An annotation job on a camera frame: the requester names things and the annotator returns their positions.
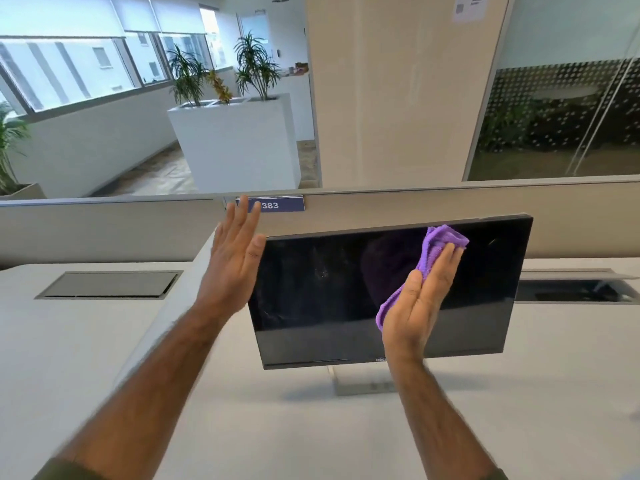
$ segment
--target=person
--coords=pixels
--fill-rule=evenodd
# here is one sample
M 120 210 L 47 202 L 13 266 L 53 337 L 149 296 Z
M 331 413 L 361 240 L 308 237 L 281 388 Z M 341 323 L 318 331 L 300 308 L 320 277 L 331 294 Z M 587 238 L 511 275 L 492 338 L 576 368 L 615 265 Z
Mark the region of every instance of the person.
M 193 306 L 36 480 L 150 480 L 211 347 L 245 306 L 266 238 L 255 234 L 260 204 L 227 208 Z M 426 475 L 430 480 L 503 479 L 424 365 L 424 347 L 451 287 L 462 249 L 448 244 L 424 284 L 412 271 L 383 326 L 382 339 Z

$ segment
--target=purple cloth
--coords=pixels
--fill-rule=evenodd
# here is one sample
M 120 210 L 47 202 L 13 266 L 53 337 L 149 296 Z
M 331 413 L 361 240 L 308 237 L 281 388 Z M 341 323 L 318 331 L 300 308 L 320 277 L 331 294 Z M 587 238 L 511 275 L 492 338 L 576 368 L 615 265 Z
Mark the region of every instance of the purple cloth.
M 422 242 L 422 254 L 420 255 L 418 266 L 415 267 L 422 272 L 423 283 L 425 279 L 427 279 L 427 275 L 431 271 L 433 263 L 436 262 L 436 259 L 440 256 L 444 246 L 449 242 L 452 242 L 457 248 L 464 249 L 467 247 L 469 240 L 446 225 L 429 227 L 427 230 L 427 235 L 424 236 L 424 240 Z M 400 288 L 398 288 L 393 295 L 391 295 L 388 300 L 382 304 L 382 306 L 380 306 L 378 314 L 376 315 L 376 323 L 380 330 L 382 330 L 382 323 L 384 322 L 388 311 L 396 304 L 396 300 L 398 299 L 398 296 L 400 296 L 402 288 L 404 288 L 404 284 L 400 286 Z

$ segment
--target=person's right arm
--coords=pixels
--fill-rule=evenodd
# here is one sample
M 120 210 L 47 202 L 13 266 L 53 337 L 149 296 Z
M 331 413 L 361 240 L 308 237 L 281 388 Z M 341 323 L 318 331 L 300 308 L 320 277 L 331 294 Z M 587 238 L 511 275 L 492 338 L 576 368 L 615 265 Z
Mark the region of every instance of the person's right arm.
M 463 250 L 447 244 L 422 283 L 409 274 L 383 324 L 389 370 L 429 480 L 505 478 L 424 365 L 424 347 Z

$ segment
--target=forearm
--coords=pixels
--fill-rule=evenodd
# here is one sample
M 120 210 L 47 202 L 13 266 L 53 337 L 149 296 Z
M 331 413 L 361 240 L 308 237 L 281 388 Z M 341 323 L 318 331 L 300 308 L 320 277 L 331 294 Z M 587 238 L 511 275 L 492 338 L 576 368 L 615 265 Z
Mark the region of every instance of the forearm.
M 390 360 L 429 480 L 482 480 L 497 468 L 419 360 Z
M 58 457 L 109 480 L 153 478 L 225 322 L 190 309 Z

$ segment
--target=monitor stand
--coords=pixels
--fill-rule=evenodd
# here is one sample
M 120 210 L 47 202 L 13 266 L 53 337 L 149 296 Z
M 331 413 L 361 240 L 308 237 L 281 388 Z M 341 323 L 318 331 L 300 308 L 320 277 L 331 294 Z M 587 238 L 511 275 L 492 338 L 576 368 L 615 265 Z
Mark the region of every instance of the monitor stand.
M 329 365 L 335 395 L 396 392 L 386 362 Z

